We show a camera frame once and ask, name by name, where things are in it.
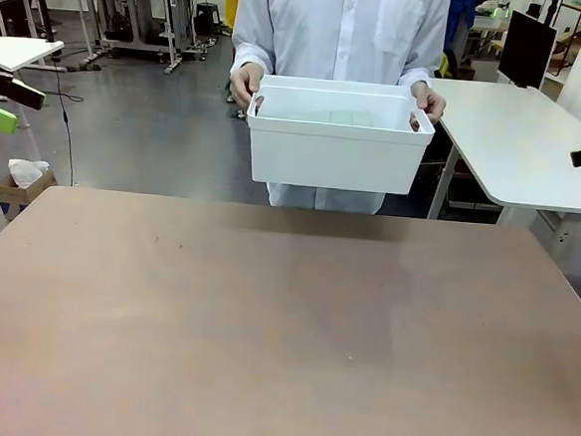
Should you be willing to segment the person's right hand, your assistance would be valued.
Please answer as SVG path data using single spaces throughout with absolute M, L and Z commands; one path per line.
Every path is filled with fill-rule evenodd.
M 266 68 L 256 62 L 237 61 L 230 72 L 230 92 L 237 106 L 246 112 L 253 96 L 260 90 L 260 83 L 267 74 Z

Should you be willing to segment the person's left hand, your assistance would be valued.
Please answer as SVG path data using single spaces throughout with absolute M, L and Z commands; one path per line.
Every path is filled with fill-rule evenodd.
M 435 93 L 425 82 L 414 83 L 410 90 L 416 100 L 417 108 L 426 114 L 430 123 L 437 123 L 446 108 L 443 97 Z

